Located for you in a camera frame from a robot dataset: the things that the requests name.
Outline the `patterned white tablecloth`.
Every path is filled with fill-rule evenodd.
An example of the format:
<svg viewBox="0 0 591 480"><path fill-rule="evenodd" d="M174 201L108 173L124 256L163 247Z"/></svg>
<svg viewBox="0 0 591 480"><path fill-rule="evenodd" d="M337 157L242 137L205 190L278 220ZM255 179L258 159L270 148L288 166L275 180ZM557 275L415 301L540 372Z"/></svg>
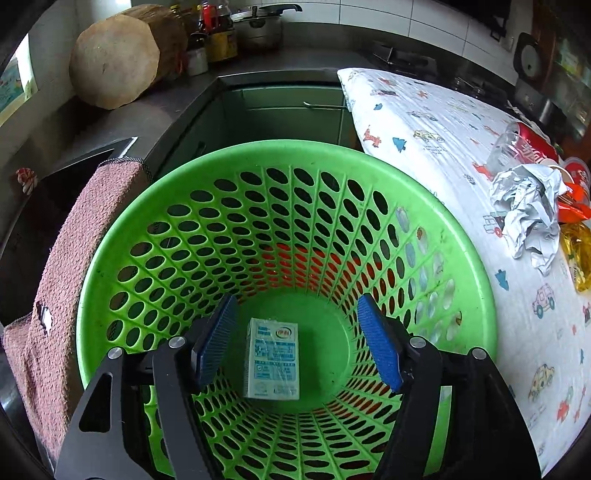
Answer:
<svg viewBox="0 0 591 480"><path fill-rule="evenodd" d="M512 117L480 100L387 71L339 82L363 149L430 190L475 245L497 307L497 364L528 424L542 474L571 478L590 416L590 297L558 254L547 275L513 258L490 202L487 158Z"/></svg>

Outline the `pink towel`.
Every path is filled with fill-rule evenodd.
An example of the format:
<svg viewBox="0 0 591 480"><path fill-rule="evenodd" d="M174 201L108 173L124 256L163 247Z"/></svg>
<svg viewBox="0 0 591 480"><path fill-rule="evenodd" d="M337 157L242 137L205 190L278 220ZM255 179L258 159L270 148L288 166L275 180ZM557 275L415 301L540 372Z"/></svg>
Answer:
<svg viewBox="0 0 591 480"><path fill-rule="evenodd" d="M98 166L59 230L32 311L2 335L33 433L53 462L83 392L75 325L87 270L113 221L149 184L139 159L121 157Z"/></svg>

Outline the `red cap bottle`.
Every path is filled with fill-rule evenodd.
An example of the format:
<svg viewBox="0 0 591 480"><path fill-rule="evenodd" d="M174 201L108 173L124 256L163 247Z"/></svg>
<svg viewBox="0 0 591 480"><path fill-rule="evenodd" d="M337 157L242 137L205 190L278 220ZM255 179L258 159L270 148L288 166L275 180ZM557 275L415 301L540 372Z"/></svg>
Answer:
<svg viewBox="0 0 591 480"><path fill-rule="evenodd" d="M206 31L202 20L202 5L190 7L185 14L187 33L187 75L195 77L208 70L206 56Z"/></svg>

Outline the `steel pressure cooker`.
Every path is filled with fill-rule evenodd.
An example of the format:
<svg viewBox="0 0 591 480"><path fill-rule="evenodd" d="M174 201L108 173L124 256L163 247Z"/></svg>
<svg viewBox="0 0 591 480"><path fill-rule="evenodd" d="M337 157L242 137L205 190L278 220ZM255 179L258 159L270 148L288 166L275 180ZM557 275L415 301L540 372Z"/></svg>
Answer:
<svg viewBox="0 0 591 480"><path fill-rule="evenodd" d="M294 3L252 6L231 14L235 27L238 53L245 55L270 51L283 46L283 13L301 13L301 5Z"/></svg>

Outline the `white paper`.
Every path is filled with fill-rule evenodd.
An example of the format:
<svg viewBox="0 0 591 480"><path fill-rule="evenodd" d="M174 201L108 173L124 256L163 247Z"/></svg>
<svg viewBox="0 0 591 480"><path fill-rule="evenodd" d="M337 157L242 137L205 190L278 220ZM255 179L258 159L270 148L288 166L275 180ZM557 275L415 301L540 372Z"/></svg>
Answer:
<svg viewBox="0 0 591 480"><path fill-rule="evenodd" d="M567 192L562 174L548 166L522 164L497 174L491 203L505 215L503 238L514 259L529 254L541 275L549 274L558 253L558 197Z"/></svg>

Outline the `dark sauce bottle yellow label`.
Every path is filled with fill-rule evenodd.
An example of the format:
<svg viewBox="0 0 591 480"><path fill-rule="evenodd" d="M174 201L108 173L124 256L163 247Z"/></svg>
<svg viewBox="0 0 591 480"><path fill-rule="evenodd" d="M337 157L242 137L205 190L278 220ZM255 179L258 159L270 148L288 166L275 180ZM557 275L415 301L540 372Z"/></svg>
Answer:
<svg viewBox="0 0 591 480"><path fill-rule="evenodd" d="M228 1L205 1L202 20L207 35L205 49L208 62L221 63L238 56L238 40Z"/></svg>

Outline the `red cola can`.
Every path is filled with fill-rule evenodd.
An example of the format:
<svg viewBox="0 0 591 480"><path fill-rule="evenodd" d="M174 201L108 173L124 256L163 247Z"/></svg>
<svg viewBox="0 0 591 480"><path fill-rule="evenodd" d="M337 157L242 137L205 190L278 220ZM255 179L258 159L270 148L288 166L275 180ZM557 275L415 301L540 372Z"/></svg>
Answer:
<svg viewBox="0 0 591 480"><path fill-rule="evenodd" d="M497 138L486 167L497 175L519 165L540 164L546 160L558 163L556 149L528 125L513 122Z"/></svg>

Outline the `red snack cup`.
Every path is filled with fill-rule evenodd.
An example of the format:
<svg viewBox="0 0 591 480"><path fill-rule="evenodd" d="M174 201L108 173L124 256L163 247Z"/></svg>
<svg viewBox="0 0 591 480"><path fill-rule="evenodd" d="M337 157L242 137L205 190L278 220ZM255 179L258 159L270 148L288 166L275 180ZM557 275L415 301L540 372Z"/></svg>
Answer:
<svg viewBox="0 0 591 480"><path fill-rule="evenodd" d="M586 200L590 201L590 170L587 164L578 157L569 157L563 167L573 178L575 184L578 184L585 192Z"/></svg>

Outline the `green cabinet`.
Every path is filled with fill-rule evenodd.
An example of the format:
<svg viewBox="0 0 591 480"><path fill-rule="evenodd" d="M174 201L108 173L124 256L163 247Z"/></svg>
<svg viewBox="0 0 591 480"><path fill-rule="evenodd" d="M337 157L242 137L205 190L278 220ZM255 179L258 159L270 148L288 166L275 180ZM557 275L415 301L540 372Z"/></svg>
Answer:
<svg viewBox="0 0 591 480"><path fill-rule="evenodd" d="M160 178L221 148L274 139L318 141L360 151L342 89L279 85L224 91L201 109L155 173Z"/></svg>

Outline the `round wooden chopping block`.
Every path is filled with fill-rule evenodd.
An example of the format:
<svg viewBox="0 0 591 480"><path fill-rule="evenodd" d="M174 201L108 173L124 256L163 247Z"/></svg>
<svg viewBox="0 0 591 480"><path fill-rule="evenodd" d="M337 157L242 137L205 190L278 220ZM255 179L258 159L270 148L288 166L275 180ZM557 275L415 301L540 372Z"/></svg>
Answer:
<svg viewBox="0 0 591 480"><path fill-rule="evenodd" d="M142 4L89 26L77 38L69 62L76 95L114 110L135 101L185 66L187 35L172 10Z"/></svg>

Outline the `green plastic basket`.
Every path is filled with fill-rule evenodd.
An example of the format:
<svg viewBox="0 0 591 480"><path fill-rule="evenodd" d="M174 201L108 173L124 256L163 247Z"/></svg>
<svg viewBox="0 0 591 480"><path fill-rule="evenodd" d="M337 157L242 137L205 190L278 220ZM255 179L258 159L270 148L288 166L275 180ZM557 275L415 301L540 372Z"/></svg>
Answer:
<svg viewBox="0 0 591 480"><path fill-rule="evenodd" d="M82 289L82 380L110 349L153 350L225 295L238 301L238 320L214 382L192 402L228 479L373 475L402 400L380 379L363 336L363 295L442 350L497 351L490 281L456 219L400 170L331 144L221 149L132 201ZM243 394L252 319L297 325L297 400Z"/></svg>

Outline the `black rice cooker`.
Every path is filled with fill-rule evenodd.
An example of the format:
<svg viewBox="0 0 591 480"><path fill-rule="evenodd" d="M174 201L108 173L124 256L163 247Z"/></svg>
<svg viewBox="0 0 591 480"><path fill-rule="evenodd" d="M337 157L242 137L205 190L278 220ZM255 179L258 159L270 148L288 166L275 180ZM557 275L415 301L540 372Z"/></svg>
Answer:
<svg viewBox="0 0 591 480"><path fill-rule="evenodd" d="M546 72L537 41L522 32L517 40L513 66L518 74L514 100L526 114L539 124L547 126L555 106L542 93L541 81Z"/></svg>

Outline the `yellow plastic wrapper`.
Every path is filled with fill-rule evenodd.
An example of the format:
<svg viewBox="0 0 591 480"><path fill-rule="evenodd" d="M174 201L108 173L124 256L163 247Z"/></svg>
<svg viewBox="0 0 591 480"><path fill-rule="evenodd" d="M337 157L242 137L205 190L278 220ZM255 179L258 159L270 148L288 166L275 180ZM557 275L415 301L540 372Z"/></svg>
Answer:
<svg viewBox="0 0 591 480"><path fill-rule="evenodd" d="M591 283L591 236L583 223L566 223L561 226L560 244L575 289L584 292Z"/></svg>

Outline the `white milk carton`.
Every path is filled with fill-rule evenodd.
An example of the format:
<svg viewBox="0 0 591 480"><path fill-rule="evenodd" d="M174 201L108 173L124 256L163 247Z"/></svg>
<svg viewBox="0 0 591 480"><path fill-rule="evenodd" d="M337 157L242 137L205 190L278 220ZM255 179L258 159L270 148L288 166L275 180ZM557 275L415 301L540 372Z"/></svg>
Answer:
<svg viewBox="0 0 591 480"><path fill-rule="evenodd" d="M252 318L245 347L245 397L300 399L300 355L296 323Z"/></svg>

